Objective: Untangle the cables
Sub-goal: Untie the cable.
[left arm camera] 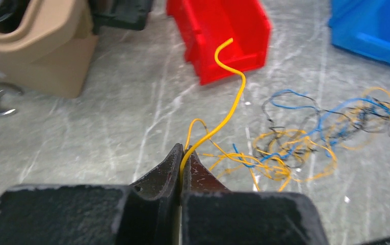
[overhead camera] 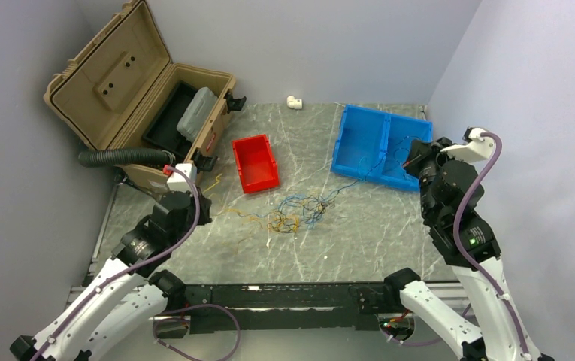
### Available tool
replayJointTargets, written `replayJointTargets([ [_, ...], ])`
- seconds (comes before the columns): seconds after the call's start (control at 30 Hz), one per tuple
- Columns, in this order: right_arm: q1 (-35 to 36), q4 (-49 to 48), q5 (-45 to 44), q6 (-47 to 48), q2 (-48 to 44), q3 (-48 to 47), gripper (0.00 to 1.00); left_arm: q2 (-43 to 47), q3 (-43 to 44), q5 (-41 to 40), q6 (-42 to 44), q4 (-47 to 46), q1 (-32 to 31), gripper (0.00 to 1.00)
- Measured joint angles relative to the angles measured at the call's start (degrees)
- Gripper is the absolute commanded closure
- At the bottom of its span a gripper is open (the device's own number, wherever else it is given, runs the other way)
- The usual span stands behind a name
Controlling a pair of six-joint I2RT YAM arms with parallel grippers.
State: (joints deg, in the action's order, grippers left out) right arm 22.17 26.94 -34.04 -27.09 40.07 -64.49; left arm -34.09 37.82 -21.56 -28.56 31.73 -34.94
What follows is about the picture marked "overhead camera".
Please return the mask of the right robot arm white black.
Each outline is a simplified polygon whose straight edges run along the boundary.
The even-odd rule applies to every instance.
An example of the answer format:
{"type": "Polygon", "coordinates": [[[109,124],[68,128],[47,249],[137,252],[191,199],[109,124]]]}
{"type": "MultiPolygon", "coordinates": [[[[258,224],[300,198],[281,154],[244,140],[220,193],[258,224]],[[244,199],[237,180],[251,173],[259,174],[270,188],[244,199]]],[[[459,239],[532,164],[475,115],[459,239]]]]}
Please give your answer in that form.
{"type": "Polygon", "coordinates": [[[501,139],[491,132],[464,144],[413,140],[403,164],[419,182],[423,223],[465,291],[475,322],[448,306],[410,268],[384,279],[383,304],[420,317],[459,360],[545,360],[510,294],[498,240],[476,212],[484,194],[481,182],[501,151],[501,139]]]}

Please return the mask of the white pipe elbow fitting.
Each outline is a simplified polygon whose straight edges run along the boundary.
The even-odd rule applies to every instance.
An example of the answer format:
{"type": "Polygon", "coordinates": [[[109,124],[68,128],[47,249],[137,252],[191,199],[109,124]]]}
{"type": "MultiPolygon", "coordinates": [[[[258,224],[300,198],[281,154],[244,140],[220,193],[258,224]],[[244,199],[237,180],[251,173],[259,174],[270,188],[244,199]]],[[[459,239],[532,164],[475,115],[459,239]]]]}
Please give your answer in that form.
{"type": "Polygon", "coordinates": [[[286,97],[286,105],[290,109],[301,110],[303,108],[303,101],[302,101],[302,99],[297,99],[294,96],[287,96],[286,97]]]}

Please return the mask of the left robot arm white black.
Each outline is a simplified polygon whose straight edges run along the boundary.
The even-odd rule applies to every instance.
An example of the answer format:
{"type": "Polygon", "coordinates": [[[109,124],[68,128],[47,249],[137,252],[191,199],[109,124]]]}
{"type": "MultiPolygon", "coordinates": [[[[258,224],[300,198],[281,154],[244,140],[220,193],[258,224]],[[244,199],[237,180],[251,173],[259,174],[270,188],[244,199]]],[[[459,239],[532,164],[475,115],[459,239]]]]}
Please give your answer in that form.
{"type": "Polygon", "coordinates": [[[210,206],[199,188],[165,193],[62,314],[35,335],[13,341],[13,358],[98,360],[141,321],[178,314],[186,285],[158,267],[198,226],[211,222],[210,206]]]}

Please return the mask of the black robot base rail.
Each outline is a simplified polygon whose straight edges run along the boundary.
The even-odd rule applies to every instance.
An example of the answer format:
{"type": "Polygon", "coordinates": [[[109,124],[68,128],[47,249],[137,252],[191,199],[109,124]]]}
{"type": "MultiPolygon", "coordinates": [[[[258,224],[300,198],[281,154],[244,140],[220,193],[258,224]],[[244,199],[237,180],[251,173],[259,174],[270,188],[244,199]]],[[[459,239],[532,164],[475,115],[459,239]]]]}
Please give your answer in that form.
{"type": "Polygon", "coordinates": [[[416,328],[409,311],[382,281],[260,284],[184,284],[168,287],[154,335],[179,339],[221,331],[384,330],[405,340],[416,328]]]}

